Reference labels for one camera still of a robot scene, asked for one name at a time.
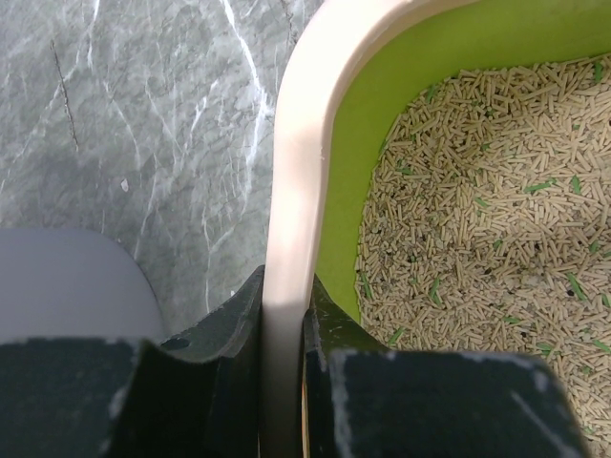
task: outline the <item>green litter pellet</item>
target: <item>green litter pellet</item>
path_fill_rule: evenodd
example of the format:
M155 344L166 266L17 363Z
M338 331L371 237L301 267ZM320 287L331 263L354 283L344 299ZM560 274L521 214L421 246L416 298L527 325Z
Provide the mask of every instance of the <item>green litter pellet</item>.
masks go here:
M509 324L518 324L521 322L521 320L516 317L503 317L503 321Z
M555 178L548 179L544 183L535 184L533 186L526 186L524 188L524 192L526 194L534 194L536 191L540 191L541 189L551 188L553 184L556 184Z
M484 208L490 207L490 205L483 198L475 198L474 200L476 203L478 203L479 205L481 205Z
M592 341L592 344L594 344L594 346L596 346L597 348L600 348L605 353L608 353L609 355L611 355L611 348L609 347L609 345L606 345L602 343L601 341L596 341L596 340Z
M392 334L389 339L389 345L395 345L404 332L405 328L403 327L400 327L396 331L394 331L394 334Z
M581 182L579 181L579 177L577 175L571 178L571 186L573 187L573 192L581 196Z
M602 64L599 60L594 63L594 82L600 83L602 81Z
M590 243L588 249L590 250L590 253L594 254L600 250L600 243L598 243L597 240L594 240L592 243Z
M583 294L581 286L579 286L579 282L575 278L575 274L569 272L568 274L566 274L566 278L571 283L571 288L573 289L573 292L577 295L578 299L580 301L587 301L588 298L585 296L585 294Z
M544 343L544 342L538 343L537 344L537 348L539 350L541 350L541 353L543 353L543 355L545 355L545 356L549 356L549 354L554 349L554 347L552 345L549 345L549 344Z
M431 291L429 292L429 297L437 305L440 305L441 301L439 300L439 296L437 296L437 289L439 289L439 277L437 277L432 283Z
M437 92L437 87L433 84L429 87L427 91L427 103L431 103L432 98L435 97L435 93Z
M367 299L372 299L371 295L371 286L369 286L369 282L367 281L367 277L363 272L361 272L361 281L363 282L363 287L365 288L365 297Z

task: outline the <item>marble floor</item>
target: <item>marble floor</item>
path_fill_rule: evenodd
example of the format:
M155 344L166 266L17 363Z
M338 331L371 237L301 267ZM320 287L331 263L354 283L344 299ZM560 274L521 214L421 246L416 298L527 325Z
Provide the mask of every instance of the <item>marble floor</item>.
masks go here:
M276 96L321 3L2 2L0 227L105 234L168 331L195 323L264 262Z

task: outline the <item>gray object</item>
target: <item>gray object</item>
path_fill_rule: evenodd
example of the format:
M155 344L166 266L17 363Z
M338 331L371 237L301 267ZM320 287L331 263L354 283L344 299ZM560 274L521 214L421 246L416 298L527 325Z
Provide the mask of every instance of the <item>gray object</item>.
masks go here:
M165 335L151 286L112 240L77 229L0 230L0 341Z

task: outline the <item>beige plastic rim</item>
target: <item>beige plastic rim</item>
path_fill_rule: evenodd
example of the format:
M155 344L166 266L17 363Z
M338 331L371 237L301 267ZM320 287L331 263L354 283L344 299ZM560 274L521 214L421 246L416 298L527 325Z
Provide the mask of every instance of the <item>beige plastic rim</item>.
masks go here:
M325 209L333 120L367 61L409 27L477 0L327 0L288 62L276 107L263 285L261 454L301 453L302 320Z

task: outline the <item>white scratch mark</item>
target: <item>white scratch mark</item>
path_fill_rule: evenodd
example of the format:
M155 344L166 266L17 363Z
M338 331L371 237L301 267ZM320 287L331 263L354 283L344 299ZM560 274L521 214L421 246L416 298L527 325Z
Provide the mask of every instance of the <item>white scratch mark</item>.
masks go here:
M157 104L155 103L155 100L153 100L153 97L151 96L151 92L149 91L148 82L144 83L144 92L146 92L146 95L149 97L149 101L151 102L151 107L153 108L153 113L161 121L161 125L163 126L163 132L165 132L165 134L170 137L170 140L172 140L172 144L174 145L174 147L176 147L176 148L173 147L173 150L176 151L176 149L178 149L180 154L184 156L184 151L180 147L178 141L176 140L176 137L174 136L174 133L172 132L168 124L165 122L165 118L159 112L159 109L157 108ZM179 159L174 154L174 152L172 153L172 156L174 157L174 167L175 167L174 172L176 174L179 171L176 169L177 165L179 164Z
M564 443L562 438L550 429L543 421L538 418L537 414L530 408L519 394L515 391L511 392L512 399L520 406L526 416L539 428L543 435L550 441L560 452L558 458L582 458L581 453Z
M255 9L258 3L259 3L259 0L255 0L254 2L252 2L252 5L250 5L250 8L246 11L243 17L250 16L250 13Z
M119 388L113 396L111 403L108 405L108 414L110 415L111 419L115 419L118 414L121 413L126 398L127 386Z
M205 111L208 106L208 97L205 95L201 98L198 104L195 106L195 115L193 116L193 122L191 123L191 129L189 129L189 137L187 141L184 143L184 149L186 150L189 145L193 143L193 131L195 131L198 122L200 121L201 114Z
M229 21L229 25L231 26L232 31L238 38L240 42L240 47L242 48L242 53L246 62L248 63L248 67L250 68L250 75L252 77L252 83L255 86L255 91L257 92L257 96L259 98L259 110L257 111L257 117L255 118L255 126L253 128L252 136L251 136L251 144L250 149L246 153L246 183L245 183L245 191L246 195L250 192L252 188L252 170L251 166L257 157L257 148L259 146L261 128L263 126L263 120L267 114L269 114L270 110L267 106L267 93L261 84L261 80L259 79L259 74L257 73L257 68L255 67L255 61L252 57L252 52L246 41L240 35L238 28L236 27L236 19L234 12L229 4L229 0L220 0L223 7L225 15L227 16L227 21Z
M134 131L132 130L132 126L130 125L129 122L127 122L127 119L125 117L125 114L123 114L121 107L119 107L118 103L116 103L115 100L113 99L113 96L111 95L111 92L108 87L108 83L104 81L102 84L104 86L104 89L106 90L106 95L108 95L111 98L113 107L115 108L121 120L125 123L125 128L127 129L127 133L130 135L130 138L134 142L134 148L136 149L136 166L138 169L140 169L140 167L142 166L142 157L140 155L140 149L137 146L137 141L136 141L136 137L134 136Z

